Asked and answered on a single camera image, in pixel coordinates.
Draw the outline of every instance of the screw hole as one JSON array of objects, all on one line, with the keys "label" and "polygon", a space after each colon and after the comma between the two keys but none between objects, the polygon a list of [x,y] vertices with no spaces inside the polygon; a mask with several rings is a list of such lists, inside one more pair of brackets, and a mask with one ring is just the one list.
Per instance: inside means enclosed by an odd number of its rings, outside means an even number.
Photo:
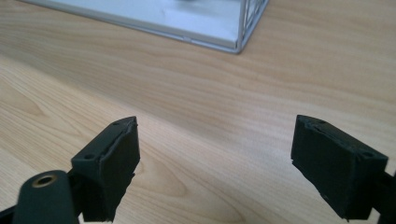
[{"label": "screw hole", "polygon": [[95,158],[95,155],[93,155],[93,154],[88,154],[88,155],[85,155],[85,156],[84,156],[84,159],[85,159],[85,160],[91,160],[91,159],[93,159],[93,158]]},{"label": "screw hole", "polygon": [[36,179],[32,185],[34,188],[37,189],[44,188],[55,182],[55,180],[56,180],[56,175],[43,175],[40,176],[38,179]]}]

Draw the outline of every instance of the wood grain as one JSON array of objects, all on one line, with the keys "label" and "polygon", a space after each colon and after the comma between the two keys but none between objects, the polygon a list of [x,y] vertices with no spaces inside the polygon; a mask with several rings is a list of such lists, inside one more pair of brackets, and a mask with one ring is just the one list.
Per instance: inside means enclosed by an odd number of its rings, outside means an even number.
[{"label": "wood grain", "polygon": [[295,117],[393,174],[395,40],[390,0],[273,0],[240,55],[0,1],[0,210],[136,115],[142,161],[115,223],[346,223],[291,165]]}]

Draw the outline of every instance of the wooden table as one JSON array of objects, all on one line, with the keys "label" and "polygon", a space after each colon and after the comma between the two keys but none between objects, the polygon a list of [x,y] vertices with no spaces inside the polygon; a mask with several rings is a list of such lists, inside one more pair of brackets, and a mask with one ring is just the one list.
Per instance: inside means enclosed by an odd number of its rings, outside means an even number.
[{"label": "wooden table", "polygon": [[272,0],[240,55],[2,0],[0,210],[137,116],[115,223],[346,223],[291,165],[295,117],[383,152],[393,174],[395,71],[392,0]]}]

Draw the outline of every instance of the transparent container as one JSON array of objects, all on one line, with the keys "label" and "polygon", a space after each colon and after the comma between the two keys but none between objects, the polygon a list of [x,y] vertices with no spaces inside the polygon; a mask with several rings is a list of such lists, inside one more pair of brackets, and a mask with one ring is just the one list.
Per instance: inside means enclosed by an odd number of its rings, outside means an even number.
[{"label": "transparent container", "polygon": [[188,43],[240,52],[268,0],[21,0]]}]

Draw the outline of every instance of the black plastic part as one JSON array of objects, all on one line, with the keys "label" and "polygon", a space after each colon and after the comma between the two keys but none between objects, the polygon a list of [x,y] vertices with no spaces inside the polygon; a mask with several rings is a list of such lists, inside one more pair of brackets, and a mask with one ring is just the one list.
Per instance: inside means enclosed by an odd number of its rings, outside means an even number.
[{"label": "black plastic part", "polygon": [[12,218],[14,217],[15,206],[9,207],[8,209],[0,212],[0,223],[8,224],[12,223]]},{"label": "black plastic part", "polygon": [[12,223],[78,223],[67,174],[49,171],[27,180],[21,187]]},{"label": "black plastic part", "polygon": [[108,125],[72,159],[69,175],[82,183],[76,197],[85,221],[113,221],[139,160],[136,117]]},{"label": "black plastic part", "polygon": [[381,214],[378,224],[396,223],[396,174],[384,174],[375,183],[374,208]]},{"label": "black plastic part", "polygon": [[297,116],[291,158],[339,217],[370,216],[388,157],[326,121]]}]

